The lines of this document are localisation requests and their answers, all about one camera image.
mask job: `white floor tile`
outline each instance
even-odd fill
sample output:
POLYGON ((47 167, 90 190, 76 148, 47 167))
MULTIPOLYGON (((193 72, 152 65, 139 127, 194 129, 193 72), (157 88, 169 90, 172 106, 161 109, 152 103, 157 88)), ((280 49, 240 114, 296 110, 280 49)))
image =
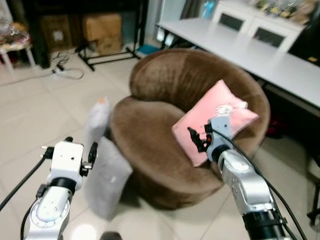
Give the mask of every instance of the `white floor tile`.
MULTIPOLYGON (((55 69, 57 63, 58 61, 53 60, 50 69, 55 69)), ((77 55, 74 54, 69 55, 69 60, 63 67, 67 71, 59 72, 57 75, 52 75, 42 79, 42 83, 46 89, 53 91, 101 77, 101 74, 98 71, 92 71, 77 55), (76 80, 68 78, 79 78, 82 73, 83 77, 81 79, 76 80)))
POLYGON ((122 89, 114 85, 108 77, 67 86, 53 91, 52 94, 81 125, 85 124, 89 111, 98 98, 107 97, 111 105, 114 106, 128 96, 122 89))
POLYGON ((0 64, 0 86, 47 75, 50 72, 50 69, 42 69, 40 66, 30 67, 27 64, 20 64, 14 68, 14 73, 11 74, 4 65, 0 64))
POLYGON ((63 232, 64 240, 98 240, 106 230, 107 221, 87 209, 71 221, 63 232))
MULTIPOLYGON (((7 194, 2 189, 0 185, 0 202, 2 202, 7 194)), ((4 240, 18 240, 20 239, 20 222, 18 221, 11 202, 9 202, 0 211, 0 229, 1 229, 1 239, 4 240)))
POLYGON ((129 76, 138 61, 139 60, 136 58, 131 58, 127 60, 97 64, 94 68, 101 74, 124 73, 129 76))
MULTIPOLYGON (((316 232, 309 226, 307 213, 312 208, 314 185, 307 178, 307 154, 305 149, 291 138, 266 138, 254 156, 254 162, 289 204, 308 239, 315 239, 316 232)), ((297 236, 289 214, 278 198, 281 213, 297 236)))
POLYGON ((80 126, 48 93, 0 107, 0 163, 80 126))
MULTIPOLYGON (((56 143, 63 141, 65 137, 73 137, 74 142, 84 142, 84 130, 79 129, 70 134, 61 136, 48 144, 54 146, 56 143)), ((4 186, 6 194, 8 194, 24 177, 27 173, 39 162, 40 155, 44 153, 42 148, 38 148, 28 154, 19 157, 0 169, 0 183, 4 186)), ((14 211, 20 220, 22 220, 25 212, 35 200, 38 188, 41 184, 47 183, 47 177, 50 173, 51 160, 47 159, 42 166, 29 178, 29 180, 20 188, 16 195, 11 199, 10 203, 14 207, 14 211)), ((72 199, 72 208, 70 210, 70 219, 76 218, 87 207, 83 188, 75 192, 72 199)))
POLYGON ((161 211, 167 225, 181 238, 199 240, 225 203, 230 188, 224 185, 197 205, 174 211, 161 211))
POLYGON ((131 95, 130 91, 130 75, 127 72, 114 72, 110 73, 112 76, 110 80, 123 90, 128 96, 131 95))
POLYGON ((123 240, 180 240, 144 200, 138 206, 121 203, 115 218, 107 225, 107 231, 119 232, 123 240))
POLYGON ((0 86, 0 107, 45 92, 46 89, 40 79, 30 79, 16 84, 0 86))
POLYGON ((229 195, 201 240, 250 240, 234 197, 229 195))

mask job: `pink pillow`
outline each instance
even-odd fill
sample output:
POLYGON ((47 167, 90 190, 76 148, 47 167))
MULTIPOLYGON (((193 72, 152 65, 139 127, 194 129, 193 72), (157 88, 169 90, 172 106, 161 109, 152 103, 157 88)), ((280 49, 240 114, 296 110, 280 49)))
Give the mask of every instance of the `pink pillow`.
POLYGON ((209 119, 225 114, 230 115, 232 137, 259 117, 247 109, 247 103, 235 97, 225 82, 220 80, 172 127, 175 139, 194 167, 203 164, 207 155, 205 152, 198 152, 187 128, 191 127, 198 133, 203 133, 203 126, 209 119))

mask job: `round swivel chair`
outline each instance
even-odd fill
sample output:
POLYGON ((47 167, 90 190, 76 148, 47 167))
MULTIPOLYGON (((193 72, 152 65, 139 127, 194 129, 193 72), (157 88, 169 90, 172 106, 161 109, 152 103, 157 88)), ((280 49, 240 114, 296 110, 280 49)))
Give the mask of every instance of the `round swivel chair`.
POLYGON ((259 84, 245 71, 193 49, 162 50, 133 68, 131 96, 114 108, 111 137, 133 167, 133 186, 155 207, 192 206, 223 185, 207 164, 193 167, 171 130, 221 79, 259 115, 234 138, 252 156, 265 136, 270 106, 259 84))

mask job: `plastic bag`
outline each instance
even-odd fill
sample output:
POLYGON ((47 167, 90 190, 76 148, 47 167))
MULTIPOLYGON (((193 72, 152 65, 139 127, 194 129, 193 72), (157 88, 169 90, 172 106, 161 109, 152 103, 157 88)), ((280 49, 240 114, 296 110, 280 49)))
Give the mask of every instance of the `plastic bag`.
POLYGON ((106 220, 115 216, 123 189, 133 170, 109 139, 102 137, 97 158, 84 186, 90 208, 106 220))
POLYGON ((30 44, 30 35, 27 29, 16 22, 11 22, 0 17, 0 48, 10 50, 21 50, 30 44))

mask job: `gray pillow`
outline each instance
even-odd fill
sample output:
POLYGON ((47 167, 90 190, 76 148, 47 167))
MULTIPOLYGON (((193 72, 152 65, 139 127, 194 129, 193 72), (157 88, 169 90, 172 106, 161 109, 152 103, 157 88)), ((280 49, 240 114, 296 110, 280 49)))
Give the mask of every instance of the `gray pillow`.
POLYGON ((97 157, 84 186, 91 209, 112 220, 122 191, 133 170, 118 148, 104 136, 100 139, 97 157))

